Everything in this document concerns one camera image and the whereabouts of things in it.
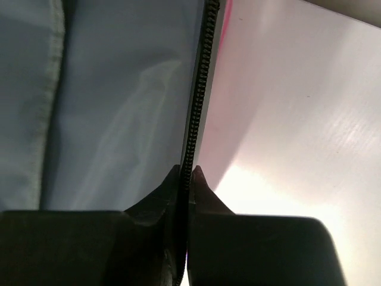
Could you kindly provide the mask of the pink hard-shell suitcase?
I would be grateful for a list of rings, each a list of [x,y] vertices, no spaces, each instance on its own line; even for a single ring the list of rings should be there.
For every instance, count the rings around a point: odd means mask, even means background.
[[[230,1],[2,1],[1,213],[188,194]]]

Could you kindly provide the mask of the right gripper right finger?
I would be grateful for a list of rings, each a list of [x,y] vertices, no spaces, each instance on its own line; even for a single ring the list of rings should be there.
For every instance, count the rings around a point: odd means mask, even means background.
[[[192,174],[188,227],[190,285],[345,285],[319,220],[236,214],[200,167]]]

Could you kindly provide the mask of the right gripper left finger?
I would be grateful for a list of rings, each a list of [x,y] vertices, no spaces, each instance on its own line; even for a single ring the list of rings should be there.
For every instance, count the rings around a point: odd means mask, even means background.
[[[125,211],[1,213],[2,285],[177,285],[180,167]]]

